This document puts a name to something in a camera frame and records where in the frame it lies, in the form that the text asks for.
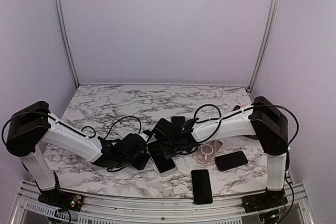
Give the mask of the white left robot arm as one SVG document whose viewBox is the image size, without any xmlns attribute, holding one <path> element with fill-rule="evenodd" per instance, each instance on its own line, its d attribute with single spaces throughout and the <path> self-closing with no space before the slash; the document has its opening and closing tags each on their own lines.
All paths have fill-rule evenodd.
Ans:
<svg viewBox="0 0 336 224">
<path fill-rule="evenodd" d="M 66 202 L 66 193 L 58 188 L 58 177 L 45 161 L 39 143 L 60 147 L 109 172 L 128 166 L 142 170 L 150 158 L 149 137 L 144 132 L 130 133 L 116 140 L 87 136 L 51 113 L 45 101 L 14 113 L 3 125 L 1 138 L 7 151 L 20 158 L 38 188 L 56 206 Z"/>
</svg>

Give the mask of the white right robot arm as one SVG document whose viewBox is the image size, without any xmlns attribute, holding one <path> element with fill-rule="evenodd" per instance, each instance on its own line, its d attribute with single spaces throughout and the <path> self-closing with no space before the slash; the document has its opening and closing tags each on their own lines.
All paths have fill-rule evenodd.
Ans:
<svg viewBox="0 0 336 224">
<path fill-rule="evenodd" d="M 161 118 L 151 131 L 166 159 L 190 153 L 202 143 L 235 136 L 255 136 L 267 156 L 267 190 L 260 203 L 271 207 L 280 199 L 284 187 L 289 151 L 288 119 L 284 107 L 265 97 L 216 118 L 192 119 L 173 123 Z"/>
</svg>

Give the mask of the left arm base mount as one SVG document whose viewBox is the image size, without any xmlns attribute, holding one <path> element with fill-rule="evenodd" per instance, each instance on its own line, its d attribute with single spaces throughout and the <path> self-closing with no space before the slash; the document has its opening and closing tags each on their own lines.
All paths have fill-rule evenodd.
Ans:
<svg viewBox="0 0 336 224">
<path fill-rule="evenodd" d="M 43 191 L 38 188 L 40 191 L 38 201 L 43 204 L 79 212 L 83 204 L 83 195 L 61 190 L 58 178 L 55 179 L 55 182 L 55 187 L 51 190 Z"/>
</svg>

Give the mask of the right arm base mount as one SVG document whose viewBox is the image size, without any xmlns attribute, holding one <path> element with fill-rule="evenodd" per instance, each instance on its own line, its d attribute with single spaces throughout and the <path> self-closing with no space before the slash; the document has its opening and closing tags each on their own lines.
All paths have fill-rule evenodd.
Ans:
<svg viewBox="0 0 336 224">
<path fill-rule="evenodd" d="M 268 182 L 263 193 L 244 196 L 242 198 L 242 207 L 245 213 L 285 206 L 288 203 L 288 199 L 284 190 L 284 182 L 285 180 L 275 183 Z"/>
</svg>

